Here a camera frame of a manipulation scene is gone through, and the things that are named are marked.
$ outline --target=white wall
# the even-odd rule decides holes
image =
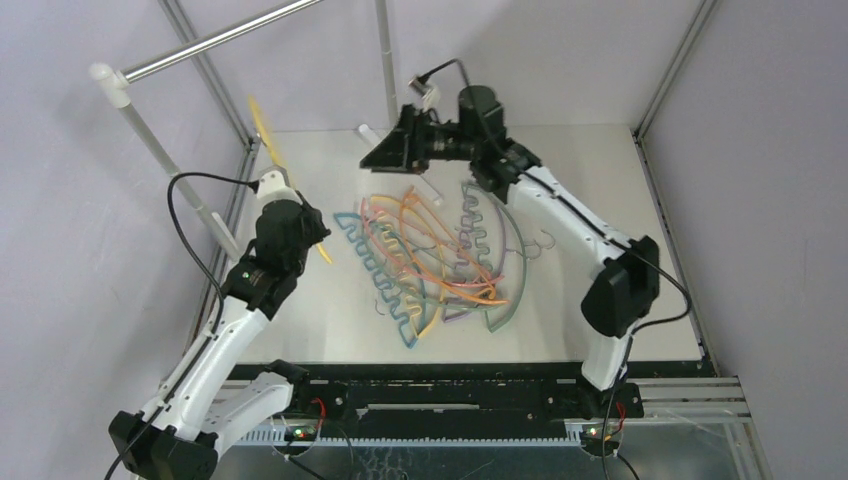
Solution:
[[[845,478],[848,3],[724,2],[648,138],[778,479]]]
[[[278,2],[184,0],[201,35]],[[399,99],[414,99],[413,74],[458,56],[472,81],[497,90],[512,125],[635,126],[698,3],[389,0]],[[234,97],[256,95],[275,130],[390,126],[375,0],[325,0],[211,57]],[[433,80],[449,117],[459,75]]]
[[[0,478],[101,478],[112,417],[138,409],[184,347],[201,275],[168,218],[167,178],[87,76],[176,44],[155,2],[0,3]],[[235,172],[241,146],[192,65],[130,91],[185,169]],[[220,207],[229,187],[198,190]]]
[[[635,127],[698,0],[389,0],[398,95],[452,57],[489,85],[511,125]],[[433,77],[456,112],[451,67]]]
[[[285,0],[183,0],[199,35]],[[274,130],[389,127],[374,0],[326,0],[210,52],[252,125],[257,101]]]

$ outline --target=metal rod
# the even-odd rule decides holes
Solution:
[[[171,22],[174,32],[182,43],[197,40],[197,31],[179,0],[159,0],[159,6],[162,7],[162,11],[165,12],[165,16],[168,17],[168,21]],[[239,141],[247,149],[251,141],[250,130],[239,115],[233,98],[223,80],[221,80],[221,75],[212,63],[212,59],[206,53],[201,53],[192,58],[192,61],[209,93],[212,94],[215,103],[218,104],[218,108],[221,109],[221,113],[224,114]]]
[[[377,30],[380,33],[380,60],[383,63],[383,83],[386,88],[386,106],[389,109],[389,128],[398,120],[397,86],[395,66],[392,58],[392,38],[389,27],[389,11],[386,0],[374,0],[377,7]]]
[[[127,123],[129,123],[133,130],[135,130],[139,138],[141,138],[141,141],[144,142],[144,145],[147,146],[147,149],[150,150],[150,153],[153,154],[153,157],[159,162],[159,165],[161,165],[165,170],[165,173],[167,173],[171,178],[179,175],[179,167],[177,167],[174,160],[171,159],[171,156],[168,155],[168,152],[165,151],[165,148],[162,147],[162,144],[159,143],[159,139],[156,138],[156,135],[153,134],[153,131],[150,130],[150,127],[147,126],[144,119],[141,118],[141,115],[139,115],[138,110],[135,109],[133,104],[130,103],[118,110],[127,120]],[[219,245],[221,245],[221,248],[227,252],[227,255],[230,258],[238,260],[241,253],[239,252],[232,235],[226,227],[223,226],[223,223],[219,223],[215,219],[212,215],[212,211],[209,209],[209,206],[203,203],[203,200],[200,199],[200,196],[197,195],[197,192],[194,191],[191,184],[189,182],[182,181],[177,183],[177,188],[180,193],[183,194],[183,197],[186,199],[188,204],[191,205],[191,208],[197,212],[197,215],[200,217],[203,224],[206,225],[206,227],[212,232],[212,236],[215,237],[215,240]]]
[[[721,3],[721,0],[702,0],[701,4],[698,6],[698,10],[695,12],[695,16],[692,17],[692,21],[689,23],[689,28],[686,30],[686,34],[680,41],[677,51],[674,52],[674,56],[672,57],[671,62],[669,62],[668,68],[666,68],[657,90],[651,97],[651,101],[648,102],[648,107],[642,115],[639,125],[636,127],[634,138],[637,142],[645,138],[645,135],[648,133],[648,129],[654,122],[654,118],[657,116],[660,105],[662,105],[663,100],[665,100],[666,96],[668,96],[671,86],[674,84],[674,81],[677,79],[683,65],[686,63],[686,59],[688,59],[692,54],[692,51],[694,50],[693,47],[695,46],[698,38],[700,38],[701,33],[704,31],[704,26],[706,26],[707,21],[715,12],[715,8],[719,3]]]
[[[660,219],[662,233],[665,237],[666,243],[668,244],[668,254],[671,256],[672,266],[674,267],[675,272],[677,272],[677,278],[680,280],[680,283],[687,286],[691,292],[692,288],[691,283],[689,283],[689,275],[687,275],[683,266],[683,261],[680,258],[680,251],[677,247],[680,245],[680,242],[677,241],[678,236],[674,232],[674,227],[671,225],[671,217],[669,216],[668,209],[666,208],[666,205],[669,205],[669,203],[663,201],[663,195],[662,192],[660,192],[660,187],[657,184],[657,178],[656,175],[654,175],[652,168],[653,163],[648,158],[646,139],[642,137],[635,143],[636,153],[639,154],[639,160],[642,164],[642,172],[645,174],[645,179],[648,182],[648,190],[651,192],[651,197],[654,200],[654,207],[657,210],[657,218]],[[695,335],[697,335],[700,339],[702,349],[701,356],[709,360],[709,365],[712,366],[714,372],[721,373],[718,362],[715,358],[714,352],[716,350],[713,347],[714,344],[711,340],[709,331],[707,331],[701,322],[702,318],[704,317],[701,316],[698,298],[696,295],[693,295],[692,313],[689,315],[689,321],[692,324],[692,328],[695,329]]]
[[[259,142],[254,142],[251,144],[250,148],[245,150],[244,157],[242,157],[239,162],[238,171],[233,178],[237,178],[245,182],[250,180],[250,175],[253,173],[253,165],[256,162],[256,154],[259,153],[259,145]],[[242,206],[244,205],[244,198],[246,194],[247,189],[241,188],[239,185],[233,185],[233,188],[230,191],[230,199],[227,201],[227,208],[224,210],[224,223],[227,225],[227,228],[230,229],[230,232],[236,232],[238,230],[238,223],[241,218]],[[209,262],[209,266],[211,267],[209,270],[213,275],[215,275],[215,278],[218,279],[219,283],[223,283],[224,274],[226,273],[227,258],[227,253],[224,251],[224,248],[219,245],[215,248],[215,252],[212,254],[212,260]],[[208,278],[203,281],[202,292],[203,295],[201,295],[200,302],[197,307],[197,315],[194,317],[194,328],[187,339],[183,353],[188,351],[188,348],[191,347],[191,343],[194,342],[194,338],[200,331],[200,327],[204,324],[204,322],[206,322],[207,316],[212,312],[212,305],[215,302],[215,292],[212,290],[212,282],[210,282]]]
[[[311,7],[321,0],[299,0],[287,5],[274,7],[262,13],[249,17],[241,22],[222,28],[216,32],[210,33],[205,37],[198,38],[193,42],[175,48],[174,50],[165,52],[150,60],[139,63],[129,68],[121,70],[124,78],[129,83],[134,83],[142,78],[153,75],[154,73],[164,70],[171,65],[187,60],[198,53],[205,52],[210,48],[228,42],[234,38],[238,38],[245,33],[252,32],[257,28],[264,27],[269,23],[275,22],[283,17],[287,17],[295,12]]]

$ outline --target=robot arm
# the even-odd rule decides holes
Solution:
[[[419,93],[429,87],[414,80]],[[459,94],[458,123],[435,121],[404,105],[397,126],[360,162],[374,172],[422,173],[430,160],[464,160],[477,183],[515,210],[535,218],[574,254],[592,286],[581,311],[594,330],[578,378],[587,416],[603,416],[610,390],[626,372],[635,322],[659,296],[656,242],[610,227],[570,194],[541,160],[506,135],[495,92],[469,85]]]
[[[139,413],[119,412],[109,426],[118,451],[127,451],[124,466],[144,478],[208,478],[245,433],[305,398],[299,392],[306,371],[277,361],[233,398],[212,404],[241,353],[294,290],[309,248],[330,233],[321,213],[286,185],[284,171],[262,175],[256,196],[256,238],[221,287],[223,315],[212,312]]]

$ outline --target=black cable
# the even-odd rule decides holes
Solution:
[[[144,435],[144,432],[147,431],[150,425],[152,425],[153,422],[156,421],[156,418],[159,417],[159,414],[162,413],[163,410],[163,407],[157,408],[153,412],[153,415],[150,416],[150,419],[147,420],[147,422],[141,427],[141,430],[139,430],[138,433],[136,433],[135,436],[132,438],[132,440],[127,443],[126,448],[124,448],[124,450],[121,451],[121,453],[119,453],[117,457],[115,457],[115,460],[112,462],[112,465],[109,466],[109,470],[106,471],[106,476],[103,477],[104,480],[109,480],[110,478],[112,478],[112,475],[115,473],[115,470],[118,468],[118,465],[121,464],[121,462],[124,460],[124,457],[127,456],[127,453],[130,452],[130,450],[138,441],[138,439],[141,438],[142,435]]]
[[[621,368],[615,372],[615,379],[612,382],[610,390],[610,401],[607,404],[607,413],[604,415],[604,423],[601,425],[601,468],[604,469],[604,478],[610,480],[609,472],[607,471],[607,423],[609,423],[609,413],[612,410],[612,404],[615,402],[615,390],[618,388],[618,376],[621,374]]]
[[[438,72],[438,71],[440,71],[440,70],[442,70],[442,69],[444,69],[444,68],[446,68],[446,67],[448,67],[452,64],[456,64],[456,66],[459,68],[459,72],[462,75],[462,81],[464,82],[465,87],[468,88],[468,95],[469,95],[469,99],[471,100],[471,105],[474,108],[474,111],[477,112],[477,118],[480,120],[480,124],[483,127],[483,132],[486,135],[486,141],[491,143],[492,146],[495,147],[495,149],[498,151],[498,154],[500,154],[501,157],[506,157],[507,156],[506,152],[501,148],[501,146],[497,143],[497,141],[495,141],[494,137],[492,136],[492,133],[489,131],[489,126],[486,124],[486,121],[483,118],[483,114],[480,112],[480,109],[477,108],[477,101],[474,98],[474,90],[471,88],[471,80],[468,77],[468,72],[465,70],[465,65],[462,63],[462,60],[460,60],[458,58],[450,59],[447,62],[445,62],[445,63],[437,66],[436,68],[428,71],[427,73],[425,73],[424,75],[419,77],[419,79],[422,81],[422,83],[426,83],[427,80],[429,80],[430,76],[432,76],[436,72]],[[538,185],[540,185],[545,190],[547,190],[548,193],[551,193],[551,194],[555,193],[555,190],[554,190],[553,187],[546,184],[545,182],[543,182],[539,178],[536,178],[534,175],[529,174],[527,172],[523,172],[522,174],[524,176],[526,176],[527,178],[529,178],[530,180],[537,183]],[[568,210],[570,210],[572,213],[574,213],[574,215],[576,215],[578,218],[580,218],[580,220],[584,224],[586,224],[586,226],[589,227],[598,236],[600,236],[601,238],[606,237],[606,234],[603,232],[603,230],[601,230],[597,225],[595,225],[592,221],[590,221],[580,210],[577,209],[577,207],[574,206],[574,204],[572,204],[567,199],[562,197],[562,195],[557,195],[557,200],[559,200],[559,202],[562,203]],[[611,244],[615,245],[616,247],[618,247],[622,251],[628,250],[626,247],[624,247],[623,245],[621,245],[620,243],[618,243],[615,240],[610,239],[609,241],[610,241]],[[651,327],[651,326],[655,326],[655,325],[661,325],[661,324],[664,324],[664,323],[671,323],[671,322],[680,320],[680,319],[686,317],[687,315],[689,315],[689,313],[692,312],[692,297],[689,294],[689,292],[686,290],[686,288],[683,285],[681,285],[680,282],[675,280],[671,275],[669,275],[668,272],[661,269],[659,267],[659,265],[655,265],[653,262],[648,261],[648,259],[642,257],[641,255],[639,255],[638,253],[636,253],[632,249],[630,250],[630,253],[633,256],[635,256],[636,258],[638,258],[639,260],[641,260],[643,263],[645,263],[650,268],[656,270],[656,272],[658,274],[660,274],[663,278],[668,280],[676,289],[678,289],[680,291],[680,293],[683,295],[683,298],[686,302],[686,308],[684,309],[683,313],[681,313],[679,315],[675,315],[673,317],[664,318],[664,319],[661,319],[661,320],[653,320],[653,321],[650,321],[650,322],[642,323],[642,324],[636,326],[633,329],[633,332],[631,333],[631,335],[635,335],[636,332],[642,330],[643,328],[647,328],[647,327]],[[621,370],[619,370],[619,372],[616,373],[616,379],[618,378],[618,374],[620,372],[621,372]],[[603,466],[604,476],[606,477],[607,480],[609,480],[609,472],[607,472],[606,451],[604,449],[605,449],[605,444],[606,444],[607,422],[609,421],[610,409],[612,409],[612,404],[615,401],[616,386],[617,386],[617,382],[613,382],[611,395],[610,395],[610,401],[609,401],[609,404],[607,405],[606,415],[604,416],[604,424],[601,427],[601,465]],[[639,476],[636,475],[636,471],[633,470],[633,467],[630,466],[629,462],[627,462],[626,460],[623,460],[623,461],[625,462],[625,464],[628,467],[630,467],[631,472],[633,472],[633,475],[635,475],[636,478],[638,479]]]
[[[622,461],[622,463],[624,463],[625,465],[627,465],[627,468],[629,468],[629,469],[630,469],[630,473],[632,473],[632,474],[633,474],[633,478],[635,478],[636,480],[642,480],[641,478],[639,478],[639,474],[638,474],[638,473],[636,473],[636,469],[635,469],[635,468],[633,468],[633,465],[630,465],[630,462],[628,462],[626,458],[624,458],[623,456],[621,456],[621,454],[620,454],[620,453],[618,454],[618,459],[619,459],[619,460],[621,460],[621,461]]]
[[[194,260],[197,266],[200,267],[200,270],[203,272],[203,275],[205,275],[209,282],[212,284],[212,287],[215,289],[215,295],[218,298],[218,312],[215,315],[215,322],[212,324],[211,328],[211,332],[213,334],[212,337],[214,337],[215,333],[218,331],[218,325],[221,323],[221,318],[224,315],[224,294],[221,292],[221,285],[215,279],[215,276],[212,275],[212,272],[210,272],[208,268],[206,268],[206,265],[203,264],[203,261],[200,260],[200,257],[197,256],[197,253],[191,247],[191,244],[188,242],[188,239],[186,238],[185,233],[183,232],[182,226],[180,226],[180,221],[177,218],[177,212],[174,209],[174,186],[180,179],[185,177],[212,178],[214,180],[220,180],[222,182],[234,183],[236,185],[244,185],[250,187],[254,192],[256,192],[256,189],[259,186],[259,182],[245,182],[242,180],[222,177],[219,175],[213,175],[211,173],[205,172],[185,172],[174,175],[171,178],[170,183],[168,183],[168,213],[170,213],[171,215],[171,221],[174,222],[174,229],[177,231],[177,235],[180,237],[180,242],[182,242],[183,246],[188,251],[188,254],[191,256],[192,260]],[[197,350],[197,353],[194,355],[194,357],[192,357],[186,369],[183,370],[183,373],[179,376],[179,378],[177,378],[174,384],[171,385],[171,389],[168,391],[167,394],[165,394],[165,397],[162,399],[162,403],[167,404],[172,398],[174,398],[174,395],[176,395],[177,393],[177,389],[180,387],[180,385],[182,385],[189,372],[191,372],[191,370],[197,364],[197,361],[200,359],[200,356],[203,355],[203,352],[206,351],[206,347],[212,341],[212,337],[206,337],[206,340],[203,341],[203,344]],[[150,418],[144,423],[144,425],[141,427],[141,430],[139,430],[138,433],[133,436],[132,440],[127,443],[126,448],[124,448],[124,450],[121,451],[121,453],[119,453],[115,460],[112,462],[112,465],[106,472],[106,476],[103,477],[104,480],[109,480],[110,478],[112,478],[112,475],[115,473],[115,470],[118,468],[118,465],[121,464],[121,462],[124,460],[124,457],[126,457],[132,447],[138,441],[138,439],[141,438],[141,436],[147,431],[148,428],[150,428],[153,422],[156,421],[156,418],[159,417],[159,414],[161,414],[163,410],[164,407],[159,407],[153,412],[153,415],[151,415]]]
[[[339,425],[339,422],[337,422],[335,420],[330,420],[326,417],[321,417],[320,415],[312,415],[312,414],[309,414],[309,413],[300,413],[300,412],[285,413],[285,414],[282,415],[282,417],[283,418],[293,418],[293,417],[296,417],[296,418],[312,418],[312,419],[315,419],[315,420],[323,420],[325,425],[330,424],[330,423],[333,424],[333,426],[335,426],[340,432],[342,432],[342,435],[345,437],[345,443],[347,443],[347,450],[348,450],[348,453],[350,454],[350,471],[348,472],[347,478],[348,479],[353,478],[353,471],[356,469],[356,461],[354,459],[354,454],[353,454],[353,443],[350,441],[350,437],[347,435],[347,432],[345,432],[345,430],[341,427],[341,425]],[[286,445],[285,449],[283,450],[283,454],[287,453],[289,446],[291,446],[291,444],[293,442],[294,442],[294,439],[292,439],[288,443],[288,445]]]
[[[292,465],[294,465],[297,468],[303,470],[304,472],[312,475],[317,480],[327,480],[326,478],[319,475],[315,470],[312,470],[311,468],[307,467],[306,465],[298,462],[297,459],[295,459],[294,457],[289,456],[289,457],[286,458],[286,461],[291,462]]]

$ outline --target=white surface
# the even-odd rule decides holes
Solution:
[[[284,0],[183,0],[199,35]],[[209,52],[241,117],[253,94],[278,130],[387,128],[374,0],[325,0]]]
[[[635,127],[699,0],[390,0],[400,103],[421,74],[459,57],[493,87],[508,125]],[[456,112],[456,67],[436,74],[443,118]]]
[[[539,155],[572,191],[598,215],[633,236],[648,234],[658,241],[661,263],[670,268],[659,221],[642,168],[626,126],[522,127],[512,136]],[[439,363],[534,362],[580,360],[585,357],[579,301],[588,277],[569,271],[567,253],[553,249],[530,263],[530,279],[518,314],[511,323],[489,333],[477,316],[436,325],[412,350],[398,338],[394,321],[374,310],[376,290],[370,276],[332,218],[351,211],[363,195],[400,194],[409,180],[400,175],[371,174],[358,168],[368,148],[353,131],[277,134],[298,188],[324,213],[334,230],[324,246],[334,264],[310,254],[297,290],[274,322],[241,358],[243,363]],[[256,171],[270,165],[260,152]],[[439,210],[451,224],[459,221],[459,182],[469,178],[467,164],[438,162],[427,173],[446,197]],[[255,201],[248,197],[237,237],[253,234]],[[525,218],[523,233],[534,236]],[[683,308],[680,294],[667,285],[650,318],[666,317]],[[633,346],[633,360],[699,358],[694,332],[687,321],[646,329]]]
[[[177,44],[156,2],[0,2],[0,478],[102,478],[109,422],[156,391],[194,324],[201,274],[168,178],[87,73]],[[181,167],[235,173],[241,146],[190,63],[130,93]],[[196,186],[215,208],[230,191]]]
[[[844,0],[723,2],[648,138],[713,354],[777,479],[845,478],[845,436],[808,414],[848,408],[846,17]]]

